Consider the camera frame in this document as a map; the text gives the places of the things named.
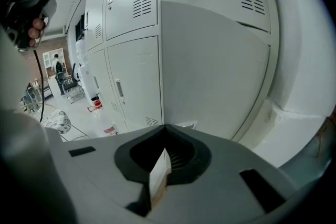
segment black device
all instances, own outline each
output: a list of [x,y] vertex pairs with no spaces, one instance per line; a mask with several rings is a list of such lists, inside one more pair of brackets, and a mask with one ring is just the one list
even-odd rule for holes
[[33,20],[35,18],[50,19],[56,7],[56,0],[14,0],[9,4],[4,28],[18,49],[31,48],[28,31],[33,26]]

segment brick wall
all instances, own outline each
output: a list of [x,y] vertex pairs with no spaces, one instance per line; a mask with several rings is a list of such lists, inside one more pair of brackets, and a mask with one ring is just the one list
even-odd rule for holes
[[[51,50],[60,49],[60,48],[63,48],[65,64],[66,64],[68,73],[71,74],[72,72],[72,68],[71,68],[72,66],[71,66],[70,59],[69,59],[68,43],[67,43],[66,38],[62,37],[62,38],[42,41],[41,44],[37,47],[36,52],[37,52],[37,56],[41,64],[44,81],[47,81],[48,77],[46,74],[46,69],[44,68],[43,53],[51,51]],[[36,62],[34,52],[28,51],[28,52],[22,52],[22,54],[25,60],[27,61],[29,67],[33,71],[34,77],[31,79],[31,81],[37,79],[38,83],[41,84],[40,71],[38,69],[38,64]]]

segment hand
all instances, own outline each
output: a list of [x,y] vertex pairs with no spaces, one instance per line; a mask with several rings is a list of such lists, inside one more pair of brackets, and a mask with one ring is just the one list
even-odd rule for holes
[[42,30],[45,28],[46,24],[40,18],[33,20],[33,27],[29,29],[28,36],[31,38],[29,41],[29,46],[35,47],[35,39],[41,36]]

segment locker vent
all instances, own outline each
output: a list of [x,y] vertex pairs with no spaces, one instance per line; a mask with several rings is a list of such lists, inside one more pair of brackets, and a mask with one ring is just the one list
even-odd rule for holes
[[263,0],[240,0],[241,6],[246,9],[254,10],[259,14],[265,15]]
[[95,31],[96,38],[99,38],[101,36],[101,24],[96,26]]
[[133,18],[137,18],[141,15],[145,15],[151,12],[152,1],[151,0],[137,0],[133,2]]
[[112,107],[113,107],[113,109],[114,109],[115,111],[118,111],[118,112],[119,112],[119,109],[118,109],[117,104],[111,102],[111,105],[112,105]]
[[159,124],[157,120],[151,119],[149,117],[146,117],[146,122],[148,126],[154,126]]

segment chair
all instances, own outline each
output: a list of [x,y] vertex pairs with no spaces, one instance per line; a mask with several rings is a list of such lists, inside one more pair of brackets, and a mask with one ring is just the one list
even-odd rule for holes
[[69,94],[69,90],[71,90],[73,92],[73,88],[78,88],[78,83],[77,83],[77,80],[75,79],[75,76],[74,76],[75,65],[76,65],[76,63],[74,63],[73,67],[72,67],[71,78],[68,78],[68,79],[65,79],[64,81],[62,81],[63,92],[67,95],[67,99],[69,100],[70,103],[74,103],[75,101],[79,100],[80,98],[78,98],[78,99],[76,98],[76,97],[79,97],[79,95],[82,95],[82,98],[84,97],[84,94],[81,91],[81,89],[79,89],[79,93],[77,93],[77,90],[76,90],[75,95],[70,95]]

